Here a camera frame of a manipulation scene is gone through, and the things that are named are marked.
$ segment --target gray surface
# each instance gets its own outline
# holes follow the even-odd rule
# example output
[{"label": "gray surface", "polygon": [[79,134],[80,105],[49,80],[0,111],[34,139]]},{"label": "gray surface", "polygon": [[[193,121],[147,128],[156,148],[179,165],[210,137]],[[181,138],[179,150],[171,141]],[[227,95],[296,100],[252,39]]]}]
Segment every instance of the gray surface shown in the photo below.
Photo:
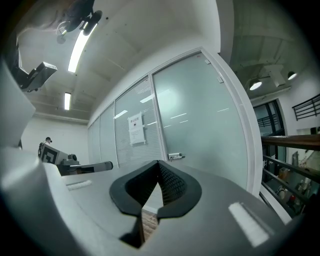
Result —
[{"label": "gray surface", "polygon": [[[0,148],[0,162],[2,199],[20,228],[46,255],[147,255],[90,218],[69,193],[55,165],[16,148]],[[112,215],[105,218],[113,221]]]},{"label": "gray surface", "polygon": [[18,87],[3,59],[0,59],[0,109],[0,146],[17,147],[36,109]]},{"label": "gray surface", "polygon": [[[228,210],[235,202],[244,203],[273,232],[284,228],[275,213],[233,182],[172,162],[198,180],[200,201],[183,217],[162,219],[148,241],[136,249],[119,240],[131,231],[136,218],[120,213],[109,189],[115,179],[142,164],[61,177],[55,165],[15,148],[0,148],[0,162],[6,206],[47,255],[246,254],[252,247]],[[90,185],[76,190],[66,186],[88,180]]]},{"label": "gray surface", "polygon": [[284,228],[273,211],[235,183],[177,162],[169,164],[193,176],[202,187],[202,195],[185,216],[161,219],[142,251],[157,255],[241,255],[252,246],[228,210],[236,202],[244,203],[275,233]]},{"label": "gray surface", "polygon": [[97,173],[63,176],[62,180],[66,185],[92,181],[91,185],[72,190],[70,194],[86,215],[105,231],[119,238],[133,229],[136,217],[124,215],[119,211],[109,195],[109,188],[116,179],[140,166],[143,164]]}]

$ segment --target ceiling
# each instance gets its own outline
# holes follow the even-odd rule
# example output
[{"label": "ceiling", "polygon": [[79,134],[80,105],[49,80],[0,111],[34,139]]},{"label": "ceiling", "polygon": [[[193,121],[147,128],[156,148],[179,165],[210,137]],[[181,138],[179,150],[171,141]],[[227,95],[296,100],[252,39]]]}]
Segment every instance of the ceiling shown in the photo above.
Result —
[{"label": "ceiling", "polygon": [[[291,86],[288,72],[299,75],[308,57],[297,27],[271,1],[234,0],[234,38],[230,67],[242,83],[250,99]],[[265,66],[279,65],[285,84],[276,87],[267,77]],[[250,90],[250,81],[261,79],[262,85]]]},{"label": "ceiling", "polygon": [[[22,67],[29,73],[41,62],[57,72],[37,92],[26,93],[37,113],[88,120],[99,93],[124,75],[132,59],[157,38],[188,24],[177,20],[169,4],[161,0],[95,0],[103,12],[79,60],[76,73],[68,71],[70,56],[80,33],[68,33],[64,44],[55,32],[28,30],[19,41]],[[70,110],[64,110],[64,94],[71,93]]]},{"label": "ceiling", "polygon": [[[233,19],[229,21],[232,29],[224,26],[228,19],[219,17],[221,26],[215,21],[218,13],[212,14],[214,0],[95,0],[93,9],[103,15],[82,52],[76,73],[68,72],[68,65],[79,29],[68,33],[64,44],[57,43],[55,32],[26,31],[18,39],[22,67],[30,72],[44,61],[58,69],[39,91],[26,93],[27,97],[38,114],[87,121],[101,92],[111,90],[114,81],[135,65],[135,57],[157,39],[179,29],[193,30],[219,45],[220,37],[214,31],[223,29],[226,40],[233,39],[233,47],[232,43],[221,43],[221,56],[223,47],[232,48],[229,65],[249,98],[291,86],[288,72],[299,75],[308,58],[284,13],[265,0],[234,0],[228,6],[225,0],[216,1],[225,5],[223,12],[218,6],[219,16],[234,14],[234,27]],[[261,87],[250,91],[251,79],[267,76],[266,65],[281,65],[286,84],[276,87],[272,79],[264,78]],[[64,110],[65,92],[72,95],[69,111]]]}]

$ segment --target railing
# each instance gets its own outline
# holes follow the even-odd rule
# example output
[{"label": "railing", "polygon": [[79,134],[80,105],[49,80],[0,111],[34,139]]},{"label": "railing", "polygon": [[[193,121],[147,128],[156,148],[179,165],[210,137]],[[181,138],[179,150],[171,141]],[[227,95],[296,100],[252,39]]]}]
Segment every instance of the railing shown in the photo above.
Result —
[{"label": "railing", "polygon": [[[274,146],[282,146],[288,148],[296,148],[296,149],[305,149],[305,150],[313,150],[320,151],[320,134],[317,135],[298,135],[298,136],[262,136],[261,137],[262,145],[274,145]],[[290,172],[297,173],[305,178],[310,179],[313,182],[320,184],[320,171],[313,171],[308,168],[301,168],[298,166],[293,166],[290,163],[280,161],[273,157],[263,155],[263,160],[267,162],[267,166],[269,166],[269,162],[273,163],[276,166],[280,166],[282,168],[288,169]],[[286,203],[280,196],[264,181],[261,182],[262,186],[279,202],[279,204],[286,210],[286,212],[293,218],[296,215],[302,214],[306,207],[308,207],[311,203],[311,199],[305,193],[305,191],[298,191],[297,186],[293,187],[288,184],[286,181],[281,179],[279,176],[274,175],[270,171],[263,168],[263,173],[269,176],[272,180],[276,181],[279,186],[282,186],[287,191],[289,191],[295,199],[298,199],[303,204],[299,210],[296,210],[293,207],[294,200],[289,203]],[[262,200],[270,206],[266,198],[260,193]]]},{"label": "railing", "polygon": [[[277,119],[276,115],[273,114],[273,115],[272,115],[272,118],[273,118],[274,124],[277,125],[277,124],[278,124],[278,119]],[[270,117],[269,117],[269,116],[266,116],[266,117],[257,119],[257,121],[258,121],[259,127],[271,126],[271,120],[270,120]]]},{"label": "railing", "polygon": [[297,121],[302,118],[317,116],[320,114],[320,94],[295,105],[292,108]]}]

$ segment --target black mesh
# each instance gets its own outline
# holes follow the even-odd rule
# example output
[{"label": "black mesh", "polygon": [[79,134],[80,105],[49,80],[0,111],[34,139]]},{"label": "black mesh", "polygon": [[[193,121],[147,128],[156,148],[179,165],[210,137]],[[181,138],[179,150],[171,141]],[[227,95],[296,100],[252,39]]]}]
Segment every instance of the black mesh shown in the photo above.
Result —
[{"label": "black mesh", "polygon": [[159,168],[158,182],[164,206],[182,197],[187,190],[185,181],[163,165]]}]

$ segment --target white wall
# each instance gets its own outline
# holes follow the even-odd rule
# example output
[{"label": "white wall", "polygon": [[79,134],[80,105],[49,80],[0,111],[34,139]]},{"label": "white wall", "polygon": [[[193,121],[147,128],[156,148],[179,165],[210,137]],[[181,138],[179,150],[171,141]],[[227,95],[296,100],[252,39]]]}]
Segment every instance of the white wall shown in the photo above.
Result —
[{"label": "white wall", "polygon": [[[300,104],[310,98],[320,94],[320,76],[314,63],[309,65],[292,80],[291,89],[266,96],[263,99],[253,100],[252,105],[258,106],[273,100],[277,100],[281,111],[285,135],[299,135],[298,130],[309,129],[320,126],[320,116],[310,116],[297,121],[293,106]],[[296,148],[287,148],[287,162],[291,164],[292,154]]]},{"label": "white wall", "polygon": [[23,150],[38,155],[39,144],[46,137],[51,138],[53,148],[75,154],[82,165],[89,164],[86,124],[34,116],[22,134]]}]

